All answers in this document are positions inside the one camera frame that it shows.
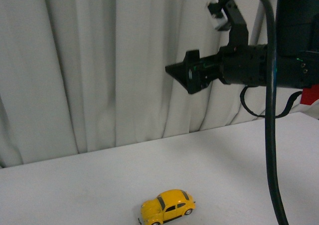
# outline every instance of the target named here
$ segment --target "red object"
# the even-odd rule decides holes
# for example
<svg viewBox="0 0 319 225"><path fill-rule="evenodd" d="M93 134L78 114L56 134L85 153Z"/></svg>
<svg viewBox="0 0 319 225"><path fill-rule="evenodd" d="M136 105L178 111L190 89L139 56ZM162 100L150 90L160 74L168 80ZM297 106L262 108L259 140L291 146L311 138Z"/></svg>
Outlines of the red object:
<svg viewBox="0 0 319 225"><path fill-rule="evenodd" d="M313 85L310 89L303 89L301 104L312 105L319 99L319 84Z"/></svg>

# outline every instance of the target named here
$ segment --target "white curtain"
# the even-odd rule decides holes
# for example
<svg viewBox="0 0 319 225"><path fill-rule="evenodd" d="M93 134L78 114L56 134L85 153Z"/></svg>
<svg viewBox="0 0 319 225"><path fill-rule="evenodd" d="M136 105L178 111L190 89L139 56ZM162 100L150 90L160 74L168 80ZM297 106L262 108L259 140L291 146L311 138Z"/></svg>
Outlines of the white curtain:
<svg viewBox="0 0 319 225"><path fill-rule="evenodd" d="M208 1L0 0L0 166L255 119L240 105L242 85L216 80L188 95L164 71L187 50L208 56L227 44ZM267 43L259 1L236 2L251 44ZM278 112L294 91L278 89ZM265 88L246 101L262 113ZM319 117L298 103L293 112Z"/></svg>

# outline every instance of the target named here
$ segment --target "toy car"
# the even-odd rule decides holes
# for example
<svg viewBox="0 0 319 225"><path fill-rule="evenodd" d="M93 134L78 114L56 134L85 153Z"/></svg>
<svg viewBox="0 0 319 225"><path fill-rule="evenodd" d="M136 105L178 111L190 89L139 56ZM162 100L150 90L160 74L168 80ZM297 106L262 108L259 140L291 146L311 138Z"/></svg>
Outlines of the toy car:
<svg viewBox="0 0 319 225"><path fill-rule="evenodd" d="M174 189L161 193L154 200L144 202L141 214L144 225L160 225L189 215L195 208L191 195L183 190Z"/></svg>

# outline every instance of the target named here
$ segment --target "car window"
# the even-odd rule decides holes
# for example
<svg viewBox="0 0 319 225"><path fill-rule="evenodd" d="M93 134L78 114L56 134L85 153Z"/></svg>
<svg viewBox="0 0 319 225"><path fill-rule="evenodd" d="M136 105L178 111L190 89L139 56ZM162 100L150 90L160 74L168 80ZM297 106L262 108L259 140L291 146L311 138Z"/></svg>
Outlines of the car window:
<svg viewBox="0 0 319 225"><path fill-rule="evenodd" d="M165 203L164 203L163 199L161 198L161 196L158 196L157 199L158 199L158 201L160 203L161 209L164 210Z"/></svg>
<svg viewBox="0 0 319 225"><path fill-rule="evenodd" d="M175 209L175 206L171 206L171 207L169 207L168 209L166 209L166 212L172 211L172 210L174 210L174 209Z"/></svg>
<svg viewBox="0 0 319 225"><path fill-rule="evenodd" d="M185 206L185 203L177 204L177 208L181 208L181 207L183 207L183 206Z"/></svg>
<svg viewBox="0 0 319 225"><path fill-rule="evenodd" d="M189 200L189 197L188 197L187 193L185 193L185 191L183 191L183 190L181 190L181 192L184 194L186 200Z"/></svg>

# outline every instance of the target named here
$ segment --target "car wheel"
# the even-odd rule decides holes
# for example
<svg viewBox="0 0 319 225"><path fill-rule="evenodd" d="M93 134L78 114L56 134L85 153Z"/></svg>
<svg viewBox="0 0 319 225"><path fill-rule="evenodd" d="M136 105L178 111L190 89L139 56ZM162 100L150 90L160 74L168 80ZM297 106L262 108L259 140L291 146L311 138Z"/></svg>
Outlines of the car wheel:
<svg viewBox="0 0 319 225"><path fill-rule="evenodd" d="M190 215L192 211L193 211L193 209L188 209L188 210L185 212L185 215Z"/></svg>

